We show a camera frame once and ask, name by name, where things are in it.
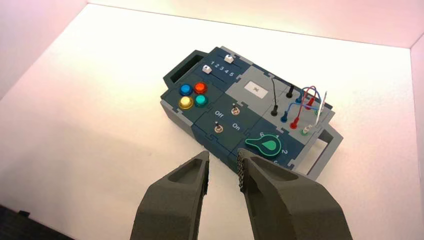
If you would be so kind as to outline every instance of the gray panel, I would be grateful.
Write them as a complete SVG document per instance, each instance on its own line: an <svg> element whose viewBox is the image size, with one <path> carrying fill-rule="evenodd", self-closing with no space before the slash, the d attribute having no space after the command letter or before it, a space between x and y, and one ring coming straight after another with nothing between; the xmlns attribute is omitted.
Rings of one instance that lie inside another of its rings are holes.
<svg viewBox="0 0 424 240"><path fill-rule="evenodd" d="M186 133L195 138L195 135L192 131L192 121L183 115L183 112L180 109L176 109L178 112L173 110L173 107L167 103L165 100L160 100L163 110L165 110L166 115L171 119L178 127L182 128Z"/></svg>
<svg viewBox="0 0 424 240"><path fill-rule="evenodd" d="M321 152L316 162L313 164L312 168L309 170L307 175L310 179L317 179L320 173L323 171L324 167L329 162L330 158L339 147L340 143L343 140L342 135L340 135L332 126L327 125L324 127L323 131L318 137L324 142L328 143L325 149Z"/></svg>
<svg viewBox="0 0 424 240"><path fill-rule="evenodd" d="M322 126L326 126L329 121L330 117L327 116L333 116L334 112L328 109L327 107L324 107L322 110L322 114L319 118L318 125L315 127L312 127L310 131L308 132L307 136L303 136L301 134L301 130L308 126L308 125L314 125L315 121L317 119L317 115L315 115L314 110L306 110L303 108L302 112L300 113L300 120L297 123L296 129L291 129L290 124L294 121L294 119L297 117L299 112L299 105L293 104L291 106L290 111L287 115L287 122L282 122L281 117L284 115L284 111L286 111L291 103L293 103L300 95L298 91L293 91L293 97L287 98L286 97L286 91L281 94L279 97L277 97L277 105L278 105L278 114L277 116L272 116L271 111L272 108L268 108L265 114L263 114L263 118L266 119L268 122L274 124L276 126L276 129L280 132L283 132L281 128L284 128L286 131L289 132L289 135L293 137L294 139L298 140L302 144L306 145L306 143L309 141L311 136L316 132L319 131ZM314 102L314 107L319 108L319 103Z"/></svg>
<svg viewBox="0 0 424 240"><path fill-rule="evenodd" d="M306 155L308 154L308 152L311 150L312 146L314 145L314 143L317 141L318 136L320 135L320 133L318 131L314 132L313 134L311 134L308 142L306 143L305 147L302 149L302 151L299 153L299 155L297 155L296 159L292 159L288 165L293 164L293 171L297 172L297 168L298 166L301 164L301 162L305 159Z"/></svg>
<svg viewBox="0 0 424 240"><path fill-rule="evenodd" d="M265 97L260 98L245 89L245 86L253 82L268 91ZM275 82L275 94L280 96L288 86L278 80ZM236 99L238 103L244 102L248 108L262 116L271 106L274 106L273 82L270 76L264 75L260 69L250 66L242 75L238 82L235 82L225 92Z"/></svg>

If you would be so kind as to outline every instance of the white table surface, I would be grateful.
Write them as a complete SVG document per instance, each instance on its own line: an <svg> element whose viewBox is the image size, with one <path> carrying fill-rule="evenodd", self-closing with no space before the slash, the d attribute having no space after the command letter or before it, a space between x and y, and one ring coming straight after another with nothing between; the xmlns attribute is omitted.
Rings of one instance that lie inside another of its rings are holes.
<svg viewBox="0 0 424 240"><path fill-rule="evenodd" d="M165 115L162 77L217 46L328 90L344 140L318 182L355 240L422 239L409 49L96 5L0 101L0 203L76 239L129 239L147 187L204 149ZM199 239L253 239L214 156Z"/></svg>

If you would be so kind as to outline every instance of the red button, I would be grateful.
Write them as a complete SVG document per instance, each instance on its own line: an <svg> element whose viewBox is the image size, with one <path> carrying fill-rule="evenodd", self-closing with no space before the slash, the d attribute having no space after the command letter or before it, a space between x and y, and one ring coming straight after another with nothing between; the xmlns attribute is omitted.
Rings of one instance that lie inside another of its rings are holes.
<svg viewBox="0 0 424 240"><path fill-rule="evenodd" d="M208 85L204 82L198 82L194 85L194 92L197 94L204 94L208 90Z"/></svg>

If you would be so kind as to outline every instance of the white label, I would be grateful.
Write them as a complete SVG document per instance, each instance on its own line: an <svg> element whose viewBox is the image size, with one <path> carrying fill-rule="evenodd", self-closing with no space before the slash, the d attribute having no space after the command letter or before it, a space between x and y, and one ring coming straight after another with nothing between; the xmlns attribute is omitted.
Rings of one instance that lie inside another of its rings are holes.
<svg viewBox="0 0 424 240"><path fill-rule="evenodd" d="M256 97L263 99L265 95L267 95L268 91L265 90L265 88L259 86L258 84L250 81L244 86L244 88L251 92L252 94L256 95Z"/></svg>
<svg viewBox="0 0 424 240"><path fill-rule="evenodd" d="M218 118L224 117L224 114L222 114L220 111L216 111L215 115L218 116Z"/></svg>
<svg viewBox="0 0 424 240"><path fill-rule="evenodd" d="M232 127L235 128L237 131L240 131L240 127L239 125L237 125L237 123L233 123Z"/></svg>

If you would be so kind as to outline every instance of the white backdrop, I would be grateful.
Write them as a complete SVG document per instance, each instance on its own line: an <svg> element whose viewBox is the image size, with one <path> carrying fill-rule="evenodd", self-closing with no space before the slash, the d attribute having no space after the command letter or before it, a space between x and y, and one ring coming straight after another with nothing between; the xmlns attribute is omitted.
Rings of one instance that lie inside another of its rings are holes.
<svg viewBox="0 0 424 240"><path fill-rule="evenodd" d="M88 0L89 3L355 42L411 48L423 0Z"/></svg>
<svg viewBox="0 0 424 240"><path fill-rule="evenodd" d="M409 49L96 5L0 101L0 203L77 239L128 239L147 187L203 149L163 112L162 77L221 45L328 90L344 140L318 181L355 240L422 239ZM253 239L215 157L199 239Z"/></svg>
<svg viewBox="0 0 424 240"><path fill-rule="evenodd" d="M87 0L0 0L0 100Z"/></svg>
<svg viewBox="0 0 424 240"><path fill-rule="evenodd" d="M415 100L416 145L420 162L421 202L424 208L424 36L411 49L412 85Z"/></svg>

